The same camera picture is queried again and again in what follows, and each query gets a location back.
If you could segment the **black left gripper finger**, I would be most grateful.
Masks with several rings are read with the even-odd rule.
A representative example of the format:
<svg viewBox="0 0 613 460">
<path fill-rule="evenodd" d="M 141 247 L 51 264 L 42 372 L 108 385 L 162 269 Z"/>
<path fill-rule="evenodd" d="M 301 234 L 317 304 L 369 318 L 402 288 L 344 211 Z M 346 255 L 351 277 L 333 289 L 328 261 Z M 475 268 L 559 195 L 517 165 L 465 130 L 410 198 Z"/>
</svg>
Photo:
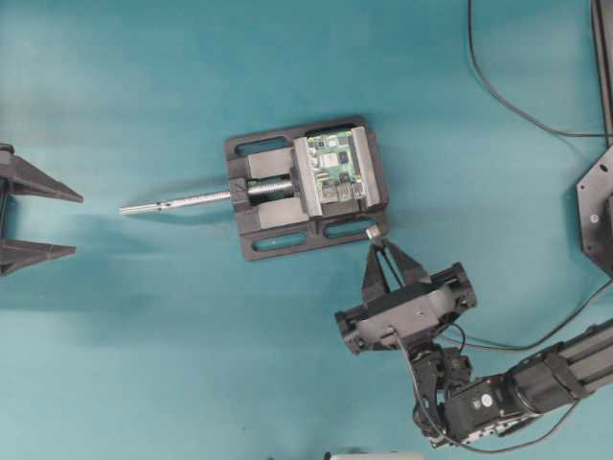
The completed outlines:
<svg viewBox="0 0 613 460">
<path fill-rule="evenodd" d="M 75 246 L 2 239 L 1 276 L 7 276 L 30 265 L 75 254 L 76 250 Z"/>
<path fill-rule="evenodd" d="M 80 194 L 16 155 L 9 144 L 1 145 L 1 192 L 83 203 Z"/>
</svg>

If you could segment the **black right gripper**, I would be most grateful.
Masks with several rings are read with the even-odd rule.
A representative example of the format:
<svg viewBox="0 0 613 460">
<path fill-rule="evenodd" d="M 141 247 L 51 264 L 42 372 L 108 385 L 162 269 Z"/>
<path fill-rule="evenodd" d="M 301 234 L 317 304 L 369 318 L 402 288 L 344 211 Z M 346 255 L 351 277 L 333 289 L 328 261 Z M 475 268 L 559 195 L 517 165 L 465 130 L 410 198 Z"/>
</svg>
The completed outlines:
<svg viewBox="0 0 613 460">
<path fill-rule="evenodd" d="M 455 263 L 429 278 L 415 259 L 388 239 L 383 259 L 399 289 L 388 292 L 378 260 L 380 247 L 371 244 L 362 283 L 363 304 L 335 314 L 341 338 L 359 355 L 396 350 L 433 340 L 477 305 L 476 294 L 462 264 Z"/>
</svg>

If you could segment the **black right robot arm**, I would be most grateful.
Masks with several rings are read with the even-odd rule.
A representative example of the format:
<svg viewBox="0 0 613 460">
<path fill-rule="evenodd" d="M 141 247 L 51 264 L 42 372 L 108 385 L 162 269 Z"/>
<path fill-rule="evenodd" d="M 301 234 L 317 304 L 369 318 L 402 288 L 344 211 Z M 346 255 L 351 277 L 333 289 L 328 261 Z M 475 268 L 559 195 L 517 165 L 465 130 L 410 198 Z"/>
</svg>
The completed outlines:
<svg viewBox="0 0 613 460">
<path fill-rule="evenodd" d="M 370 246 L 362 297 L 361 305 L 335 315 L 342 340 L 355 355 L 395 350 L 405 355 L 414 381 L 413 420 L 433 447 L 504 437 L 612 382 L 609 321 L 502 374 L 473 378 L 460 347 L 435 341 L 477 304 L 459 263 L 429 274 L 395 244 L 377 238 Z"/>
</svg>

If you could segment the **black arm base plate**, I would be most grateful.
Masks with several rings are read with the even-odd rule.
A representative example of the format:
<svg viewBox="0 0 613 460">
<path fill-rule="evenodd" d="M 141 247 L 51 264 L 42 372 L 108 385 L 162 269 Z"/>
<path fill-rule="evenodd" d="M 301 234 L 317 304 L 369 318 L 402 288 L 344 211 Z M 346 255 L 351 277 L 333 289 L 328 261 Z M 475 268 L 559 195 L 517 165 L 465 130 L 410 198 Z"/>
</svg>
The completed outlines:
<svg viewBox="0 0 613 460">
<path fill-rule="evenodd" d="M 582 252 L 612 277 L 612 148 L 577 184 Z"/>
</svg>

